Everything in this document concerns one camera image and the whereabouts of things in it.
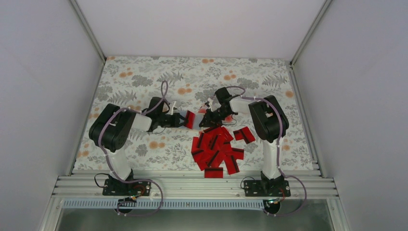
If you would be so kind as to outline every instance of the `floral pattern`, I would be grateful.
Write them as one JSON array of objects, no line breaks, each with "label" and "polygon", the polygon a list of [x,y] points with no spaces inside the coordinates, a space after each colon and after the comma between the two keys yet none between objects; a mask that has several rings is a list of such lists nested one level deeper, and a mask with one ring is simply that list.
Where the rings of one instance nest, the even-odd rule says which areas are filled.
[{"label": "floral pattern", "polygon": [[[274,95],[289,119],[289,129],[282,141],[282,169],[312,169],[295,96],[284,60],[189,58],[189,57],[108,57],[99,83],[88,124],[77,154],[75,169],[108,169],[102,151],[89,139],[88,131],[108,103],[140,111],[148,107],[153,96],[161,96],[161,81],[167,80],[166,98],[177,101],[179,110],[202,112],[203,103],[214,91],[231,85],[246,88],[245,96]],[[240,89],[229,89],[239,93]],[[246,125],[256,141],[245,144],[245,158],[238,161],[240,170],[260,170],[263,164],[261,140],[256,136],[250,115],[235,115],[225,123],[231,134]],[[124,146],[132,168],[137,170],[199,171],[191,156],[191,142],[197,131],[158,128],[148,134],[132,128]]]}]

